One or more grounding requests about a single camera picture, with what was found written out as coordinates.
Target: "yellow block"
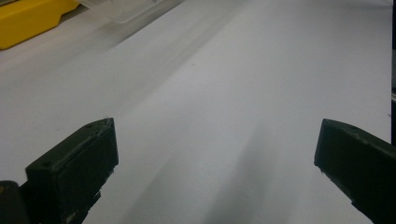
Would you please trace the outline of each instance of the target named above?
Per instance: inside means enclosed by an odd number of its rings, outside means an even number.
[[[57,26],[78,6],[75,0],[19,0],[0,6],[0,49],[8,49]]]

